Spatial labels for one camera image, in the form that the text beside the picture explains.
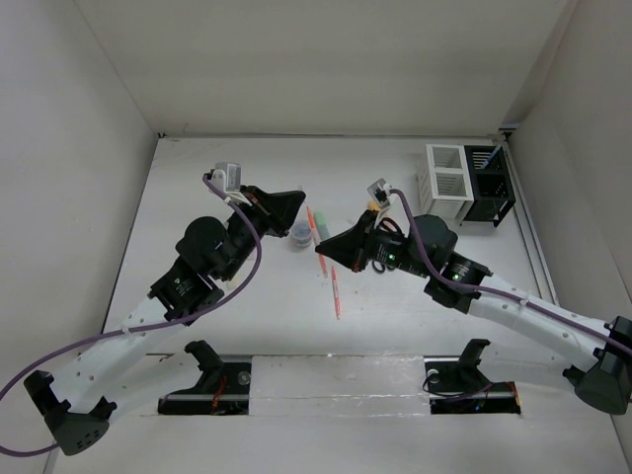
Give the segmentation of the orange pen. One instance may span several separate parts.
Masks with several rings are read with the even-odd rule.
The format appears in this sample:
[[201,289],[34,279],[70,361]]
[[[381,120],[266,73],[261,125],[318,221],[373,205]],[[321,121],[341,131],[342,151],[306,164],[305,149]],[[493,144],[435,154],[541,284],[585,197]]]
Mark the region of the orange pen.
[[[319,239],[319,234],[316,228],[313,212],[309,205],[306,206],[306,211],[307,211],[307,218],[308,218],[308,222],[309,222],[309,226],[310,226],[310,230],[312,234],[312,240],[313,240],[314,246],[316,247],[320,243],[320,239]],[[322,275],[324,278],[327,278],[328,269],[327,269],[327,264],[325,262],[325,258],[321,254],[318,254],[318,253],[317,253],[317,257],[318,257],[319,264],[321,267]]]

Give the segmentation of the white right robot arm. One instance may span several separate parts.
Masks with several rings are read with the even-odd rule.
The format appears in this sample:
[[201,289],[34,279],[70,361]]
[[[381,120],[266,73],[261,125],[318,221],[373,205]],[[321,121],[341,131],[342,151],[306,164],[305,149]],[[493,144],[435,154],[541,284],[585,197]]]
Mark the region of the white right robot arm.
[[486,338],[472,339],[460,355],[427,362],[425,388],[436,398],[469,399],[522,380],[571,391],[609,415],[625,414],[631,402],[630,320],[604,323],[531,297],[455,252],[456,243],[456,234],[436,216],[417,216],[403,232],[392,219],[367,210],[316,251],[354,273],[379,264],[424,277],[424,292],[435,303],[537,343],[535,352],[520,355]]

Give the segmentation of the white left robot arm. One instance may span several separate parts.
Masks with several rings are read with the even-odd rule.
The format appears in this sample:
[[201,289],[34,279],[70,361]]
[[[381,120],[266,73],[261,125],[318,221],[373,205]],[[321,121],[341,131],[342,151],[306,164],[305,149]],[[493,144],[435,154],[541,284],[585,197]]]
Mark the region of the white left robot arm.
[[149,352],[228,301],[218,284],[232,280],[250,256],[262,258],[265,236],[287,236],[305,200],[303,191],[266,193],[255,186],[217,195],[232,215],[191,222],[176,245],[173,266],[113,331],[86,343],[60,369],[36,369],[25,378],[65,455],[92,447],[115,420],[152,398],[189,387],[205,392],[219,382],[223,363],[205,341],[186,344],[143,375],[130,374]]

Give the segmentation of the red pen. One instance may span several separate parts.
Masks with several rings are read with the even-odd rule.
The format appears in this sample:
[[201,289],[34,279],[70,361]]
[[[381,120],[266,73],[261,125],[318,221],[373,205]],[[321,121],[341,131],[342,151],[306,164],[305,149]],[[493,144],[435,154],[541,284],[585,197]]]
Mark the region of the red pen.
[[337,271],[336,271],[335,266],[333,265],[331,266],[331,282],[332,282],[332,290],[333,290],[333,297],[334,297],[335,314],[336,314],[337,320],[340,321],[342,318],[342,308],[341,308]]

